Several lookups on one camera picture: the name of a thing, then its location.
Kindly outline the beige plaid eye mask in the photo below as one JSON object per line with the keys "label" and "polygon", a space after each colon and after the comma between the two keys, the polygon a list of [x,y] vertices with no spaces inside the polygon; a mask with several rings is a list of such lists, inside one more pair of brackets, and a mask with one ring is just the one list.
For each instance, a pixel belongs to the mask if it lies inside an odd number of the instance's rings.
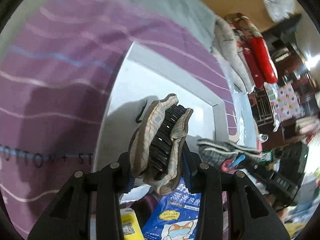
{"label": "beige plaid eye mask", "polygon": [[155,100],[146,110],[129,144],[131,174],[159,195],[170,194],[182,174],[182,151],[193,109],[176,94]]}

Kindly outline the white quilted duvet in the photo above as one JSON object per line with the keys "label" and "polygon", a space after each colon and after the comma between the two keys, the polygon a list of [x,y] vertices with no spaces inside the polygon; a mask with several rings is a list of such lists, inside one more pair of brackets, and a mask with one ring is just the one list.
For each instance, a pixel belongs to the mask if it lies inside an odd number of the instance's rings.
{"label": "white quilted duvet", "polygon": [[228,62],[229,76],[235,87],[243,93],[252,93],[255,88],[253,78],[242,51],[238,49],[234,31],[229,23],[219,15],[216,15],[214,34],[212,52],[217,58]]}

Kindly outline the yellow packet with QR code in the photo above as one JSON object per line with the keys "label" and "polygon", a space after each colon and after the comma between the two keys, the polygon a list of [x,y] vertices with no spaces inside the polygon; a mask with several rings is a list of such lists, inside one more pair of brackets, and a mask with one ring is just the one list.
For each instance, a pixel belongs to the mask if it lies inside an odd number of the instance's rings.
{"label": "yellow packet with QR code", "polygon": [[121,224],[125,240],[144,240],[137,216],[133,209],[120,210]]}

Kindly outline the pink patterned cloth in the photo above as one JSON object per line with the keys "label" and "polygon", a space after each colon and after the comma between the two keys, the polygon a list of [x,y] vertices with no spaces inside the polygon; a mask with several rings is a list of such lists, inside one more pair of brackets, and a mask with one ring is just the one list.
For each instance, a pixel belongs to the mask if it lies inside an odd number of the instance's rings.
{"label": "pink patterned cloth", "polygon": [[291,83],[287,83],[282,87],[279,87],[276,83],[264,83],[264,88],[266,89],[274,118],[273,132],[278,130],[282,122],[302,116],[302,110]]}

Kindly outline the blue steam eye mask packet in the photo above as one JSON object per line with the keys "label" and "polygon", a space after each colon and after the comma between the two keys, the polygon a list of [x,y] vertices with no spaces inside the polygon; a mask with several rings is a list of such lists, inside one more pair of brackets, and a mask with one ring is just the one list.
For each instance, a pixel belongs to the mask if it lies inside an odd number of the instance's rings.
{"label": "blue steam eye mask packet", "polygon": [[142,228],[145,239],[195,239],[201,194],[191,194],[183,179],[161,198]]}

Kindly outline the purple striped bed sheet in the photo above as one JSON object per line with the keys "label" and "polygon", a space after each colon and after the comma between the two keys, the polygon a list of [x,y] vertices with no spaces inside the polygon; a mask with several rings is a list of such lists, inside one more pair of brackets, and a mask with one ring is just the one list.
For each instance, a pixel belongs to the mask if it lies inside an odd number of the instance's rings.
{"label": "purple striped bed sheet", "polygon": [[27,238],[54,194],[89,172],[121,62],[139,42],[233,99],[215,57],[184,27],[120,0],[49,0],[31,15],[1,61],[1,193]]}

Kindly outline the grey fleece blanket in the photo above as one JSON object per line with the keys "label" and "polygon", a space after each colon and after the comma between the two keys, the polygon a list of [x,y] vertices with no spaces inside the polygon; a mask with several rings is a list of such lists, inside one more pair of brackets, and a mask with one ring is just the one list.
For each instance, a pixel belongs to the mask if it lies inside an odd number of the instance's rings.
{"label": "grey fleece blanket", "polygon": [[208,51],[214,41],[216,14],[200,0],[120,0],[158,13],[187,29]]}

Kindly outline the dark grey plaid eye mask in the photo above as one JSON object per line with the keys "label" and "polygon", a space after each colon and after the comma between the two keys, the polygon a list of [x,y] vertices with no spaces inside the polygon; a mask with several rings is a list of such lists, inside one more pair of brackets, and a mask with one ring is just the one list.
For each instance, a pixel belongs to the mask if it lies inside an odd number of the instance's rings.
{"label": "dark grey plaid eye mask", "polygon": [[200,159],[210,165],[221,165],[225,160],[235,160],[240,154],[259,162],[262,153],[256,148],[238,145],[231,141],[216,141],[201,138],[197,141]]}

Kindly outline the white shallow cardboard box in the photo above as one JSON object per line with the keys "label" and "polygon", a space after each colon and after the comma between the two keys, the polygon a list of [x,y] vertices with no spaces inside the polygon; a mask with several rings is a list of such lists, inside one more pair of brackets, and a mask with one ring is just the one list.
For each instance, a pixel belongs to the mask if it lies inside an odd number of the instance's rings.
{"label": "white shallow cardboard box", "polygon": [[225,104],[199,80],[153,50],[131,44],[111,90],[95,150],[93,170],[116,161],[128,150],[138,127],[136,118],[155,100],[176,94],[178,102],[193,109],[187,144],[197,152],[197,140],[229,139]]}

